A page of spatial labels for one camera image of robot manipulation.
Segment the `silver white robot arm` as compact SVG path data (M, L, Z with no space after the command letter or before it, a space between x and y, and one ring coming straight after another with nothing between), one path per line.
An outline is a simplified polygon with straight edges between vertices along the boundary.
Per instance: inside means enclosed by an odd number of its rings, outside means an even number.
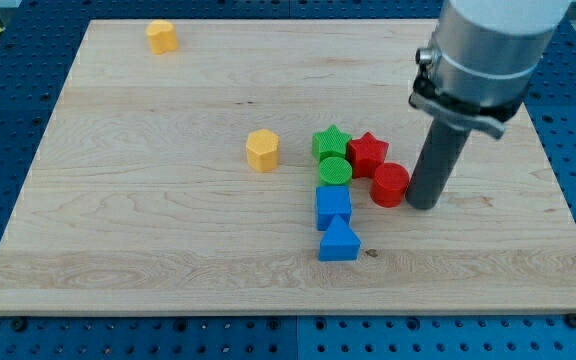
M568 0L446 0L409 97L457 131L499 139L518 111L528 82Z

